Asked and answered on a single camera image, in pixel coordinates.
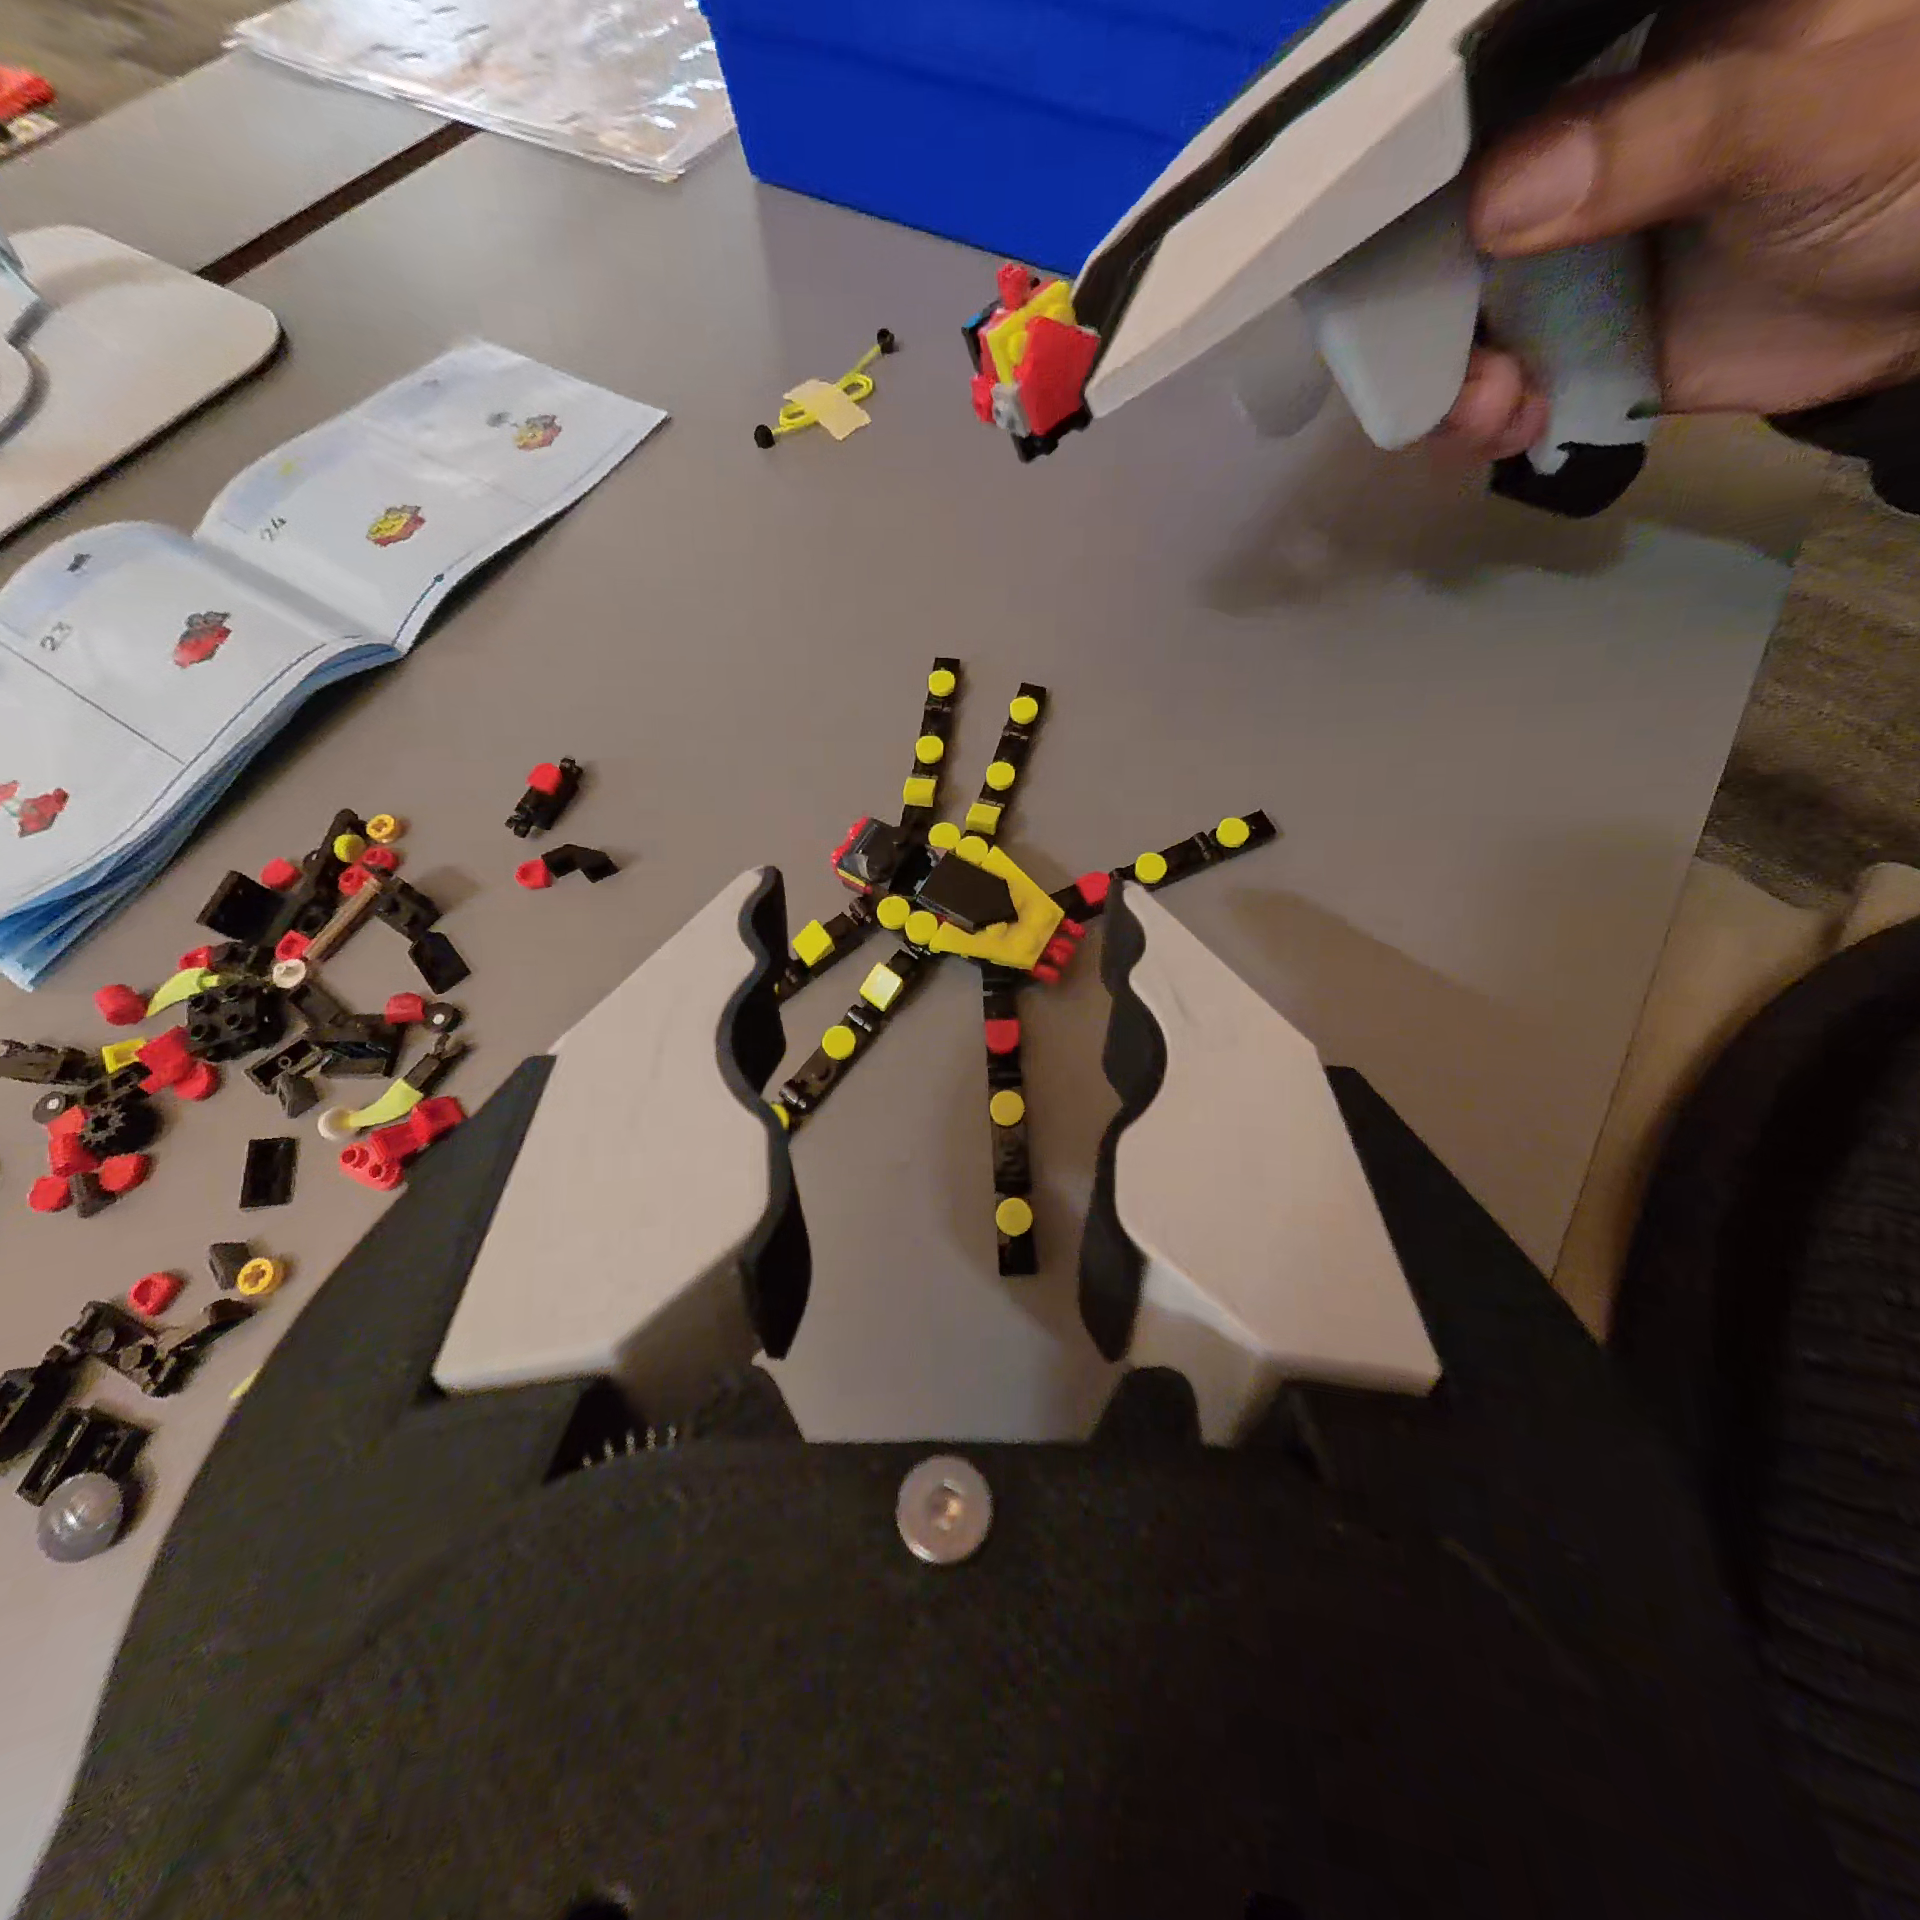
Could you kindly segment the lego instruction booklet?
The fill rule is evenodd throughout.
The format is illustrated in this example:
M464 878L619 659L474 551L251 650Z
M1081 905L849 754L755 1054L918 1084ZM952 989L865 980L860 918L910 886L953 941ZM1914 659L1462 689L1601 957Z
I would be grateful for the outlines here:
M243 469L184 533L110 522L3 593L3 974L34 989L308 698L598 490L668 412L458 343Z

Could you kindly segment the black yellow lego spider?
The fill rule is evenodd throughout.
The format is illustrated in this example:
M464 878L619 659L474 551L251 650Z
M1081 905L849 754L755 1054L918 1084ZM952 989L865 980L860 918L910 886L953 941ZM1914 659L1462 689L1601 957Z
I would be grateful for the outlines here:
M800 1129L880 1042L932 969L945 962L975 969L996 1267L1008 1279L1027 1279L1041 1270L1041 1252L1025 1101L1025 989L1064 980L1118 881L1164 891L1276 844L1280 828L1259 807L1230 814L1178 844L1146 851L1118 869L1083 871L1050 891L1001 845L1004 818L1050 716L1050 690L1034 681L1018 689L972 804L961 818L947 818L945 770L966 684L959 659L932 659L899 815L860 815L833 851L849 905L793 935L775 995L793 999L873 935L891 938L895 948L872 962L847 1012L769 1103L787 1131Z

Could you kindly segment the person's leg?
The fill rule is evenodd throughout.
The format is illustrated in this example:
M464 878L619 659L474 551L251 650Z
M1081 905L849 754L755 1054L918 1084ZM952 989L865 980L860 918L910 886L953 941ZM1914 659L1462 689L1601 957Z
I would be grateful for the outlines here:
M1599 1342L1612 1332L1649 1175L1682 1097L1800 977L1915 915L1914 865L1873 861L1835 901L1806 905L1734 866L1692 861L1552 1269L1552 1287Z

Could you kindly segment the red yellow lego assembly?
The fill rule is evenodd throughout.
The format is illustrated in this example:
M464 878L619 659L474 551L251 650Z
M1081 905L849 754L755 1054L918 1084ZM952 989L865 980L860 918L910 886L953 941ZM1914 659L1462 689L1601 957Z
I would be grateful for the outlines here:
M969 317L962 339L975 417L1004 431L1022 465L1050 457L1091 426L1099 335L1076 321L1068 279L1004 260L994 298Z

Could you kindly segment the pile of lego pieces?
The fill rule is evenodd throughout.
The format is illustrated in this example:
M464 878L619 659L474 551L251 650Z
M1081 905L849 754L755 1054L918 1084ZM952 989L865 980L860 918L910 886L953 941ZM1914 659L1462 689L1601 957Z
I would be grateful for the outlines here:
M4 1089L33 1093L24 1207L105 1215L154 1178L177 1115L238 1081L282 1117L246 1141L243 1214L292 1203L305 1119L350 1181L402 1189L464 1119L446 1084L474 1047L458 1001L472 966L404 873L408 834L398 811L343 807L307 852L224 876L198 917L204 941L162 982L96 989L103 1042L4 1039ZM41 1356L4 1369L4 1493L33 1510L47 1559L105 1555L139 1506L154 1428L89 1388L172 1401L292 1270L251 1238L212 1241L204 1267L204 1283L156 1267L88 1298Z

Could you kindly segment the blue plastic bin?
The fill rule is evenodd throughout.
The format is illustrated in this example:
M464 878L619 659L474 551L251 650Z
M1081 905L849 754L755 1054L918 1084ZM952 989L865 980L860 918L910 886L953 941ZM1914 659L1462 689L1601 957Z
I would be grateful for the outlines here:
M1074 269L1328 6L704 2L752 174Z

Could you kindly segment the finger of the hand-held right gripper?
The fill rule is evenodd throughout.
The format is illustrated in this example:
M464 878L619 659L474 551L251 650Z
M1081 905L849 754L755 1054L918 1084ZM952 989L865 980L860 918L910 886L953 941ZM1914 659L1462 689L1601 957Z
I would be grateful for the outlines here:
M1462 174L1472 44L1499 5L1423 5L1375 61L1164 239L1121 322L1095 327L1094 418L1184 372Z
M1174 229L1238 180L1308 109L1334 99L1404 34L1423 2L1330 5L1200 127L1088 255L1072 286L1081 324L1114 330Z

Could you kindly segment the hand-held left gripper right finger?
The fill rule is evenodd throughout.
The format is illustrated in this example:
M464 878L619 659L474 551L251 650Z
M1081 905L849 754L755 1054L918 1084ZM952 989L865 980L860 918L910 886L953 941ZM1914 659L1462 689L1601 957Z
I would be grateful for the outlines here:
M1140 882L1104 924L1118 1109L1076 1262L1102 1358L1182 1386L1215 1450L1288 1386L1426 1398L1443 1363L1316 1047Z

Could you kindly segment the person's black knit sweater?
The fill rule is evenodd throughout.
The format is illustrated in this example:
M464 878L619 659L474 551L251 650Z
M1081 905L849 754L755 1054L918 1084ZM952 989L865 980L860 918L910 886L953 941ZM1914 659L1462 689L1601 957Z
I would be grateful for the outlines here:
M1918 1915L1918 926L1824 957L1664 1126L1615 1354L1684 1458L1859 1915Z

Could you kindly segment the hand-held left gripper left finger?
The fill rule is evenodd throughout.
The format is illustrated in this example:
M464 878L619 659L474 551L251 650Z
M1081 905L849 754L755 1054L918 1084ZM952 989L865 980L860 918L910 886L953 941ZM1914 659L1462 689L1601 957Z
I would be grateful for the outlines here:
M546 1054L432 1379L712 1395L791 1354L810 1231L787 1124L777 866L731 878Z

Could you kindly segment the clear plastic bag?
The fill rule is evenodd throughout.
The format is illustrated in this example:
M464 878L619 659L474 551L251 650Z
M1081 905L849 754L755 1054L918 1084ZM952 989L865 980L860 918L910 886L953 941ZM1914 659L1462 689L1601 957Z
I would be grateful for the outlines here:
M228 46L655 180L737 131L697 5L292 2L240 21Z

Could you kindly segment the person's right hand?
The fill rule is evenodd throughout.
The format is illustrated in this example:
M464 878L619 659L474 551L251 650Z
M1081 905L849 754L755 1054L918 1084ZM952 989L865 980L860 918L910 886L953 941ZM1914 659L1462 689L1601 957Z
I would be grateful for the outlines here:
M1662 5L1632 73L1472 166L1494 259L1659 243L1672 417L1777 417L1918 379L1918 5Z

